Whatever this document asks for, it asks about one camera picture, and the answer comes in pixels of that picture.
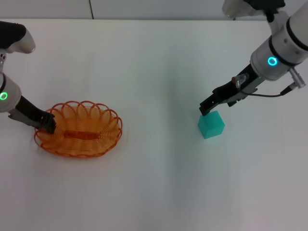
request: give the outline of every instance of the cable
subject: cable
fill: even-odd
[[[243,92],[242,89],[239,88],[239,92],[244,94],[244,95],[251,95],[251,96],[259,96],[259,97],[267,97],[267,98],[275,98],[275,97],[279,97],[279,96],[283,96],[291,91],[293,91],[296,88],[296,84],[292,83],[290,84],[288,87],[286,87],[285,89],[283,89],[279,95],[261,95],[261,94],[252,94],[252,93],[246,93]]]
[[[261,95],[261,94],[252,94],[252,93],[246,93],[246,92],[243,92],[242,90],[240,90],[240,93],[243,93],[244,95],[259,96],[259,97],[268,97],[268,98],[275,98],[275,97],[282,96],[281,94],[279,94],[279,95]]]

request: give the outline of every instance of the teal cube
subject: teal cube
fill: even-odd
[[[198,127],[204,139],[208,139],[220,135],[225,128],[225,123],[222,121],[218,111],[214,111],[205,116],[201,115]]]

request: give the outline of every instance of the black cable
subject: black cable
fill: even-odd
[[[253,93],[246,93],[243,92],[242,89],[239,89],[239,92],[244,94],[244,95],[251,95],[251,96],[259,96],[259,97],[267,97],[267,98],[275,98],[275,97],[279,97],[279,96],[283,96],[291,91],[293,91],[296,88],[296,84],[292,83],[290,84],[288,87],[286,87],[285,89],[283,89],[279,95],[261,95],[261,94],[253,94]]]
[[[279,94],[279,95],[261,95],[261,94],[252,94],[252,93],[246,93],[246,92],[243,92],[242,90],[240,90],[240,93],[243,93],[244,95],[259,96],[259,97],[268,97],[268,98],[275,98],[275,97],[282,96],[281,94]]]
[[[90,5],[92,19],[94,19],[91,0],[89,0],[89,5]]]

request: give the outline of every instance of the green led ring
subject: green led ring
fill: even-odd
[[[5,100],[7,97],[8,97],[8,93],[6,93],[6,92],[2,92],[0,94],[0,100]]]

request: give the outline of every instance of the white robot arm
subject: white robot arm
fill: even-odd
[[[296,87],[306,84],[295,70],[295,66],[308,57],[308,2],[294,15],[278,11],[285,6],[283,0],[226,0],[223,11],[230,17],[257,15],[267,17],[272,35],[258,47],[250,57],[250,64],[224,86],[213,90],[213,94],[200,104],[202,115],[208,114],[219,104],[230,107],[247,96],[279,97]],[[278,95],[254,94],[257,86],[276,81],[287,72],[293,83]]]
[[[23,25],[14,23],[0,22],[0,34],[0,112],[8,112],[13,120],[53,133],[54,115],[30,103],[22,96],[19,86],[3,73],[6,53],[31,53],[35,49],[34,40]]]

